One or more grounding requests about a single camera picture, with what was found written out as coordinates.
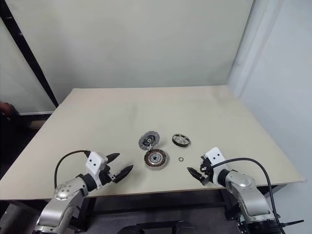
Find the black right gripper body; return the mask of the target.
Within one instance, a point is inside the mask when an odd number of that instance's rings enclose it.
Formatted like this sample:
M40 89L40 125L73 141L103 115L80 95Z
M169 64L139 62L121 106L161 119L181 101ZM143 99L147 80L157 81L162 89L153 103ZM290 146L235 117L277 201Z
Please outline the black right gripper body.
M208 159L207 167L206 168L200 168L200 171L202 173L204 173L209 178L210 181L213 180L214 171L212 169L212 163L209 159Z

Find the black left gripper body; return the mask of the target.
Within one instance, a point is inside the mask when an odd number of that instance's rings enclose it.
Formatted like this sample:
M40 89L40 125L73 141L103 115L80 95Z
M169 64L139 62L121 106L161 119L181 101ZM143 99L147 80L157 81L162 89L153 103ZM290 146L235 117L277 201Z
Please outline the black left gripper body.
M99 179L102 185L110 182L116 183L116 177L110 173L110 167L106 164L105 167L99 172Z

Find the bystander bare hand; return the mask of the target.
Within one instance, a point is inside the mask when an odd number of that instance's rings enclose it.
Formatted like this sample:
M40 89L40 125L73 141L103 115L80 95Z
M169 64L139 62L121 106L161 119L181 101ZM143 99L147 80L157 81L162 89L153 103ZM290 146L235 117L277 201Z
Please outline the bystander bare hand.
M15 114L15 108L13 105L7 102L0 103L0 112L3 113L5 116L10 117Z

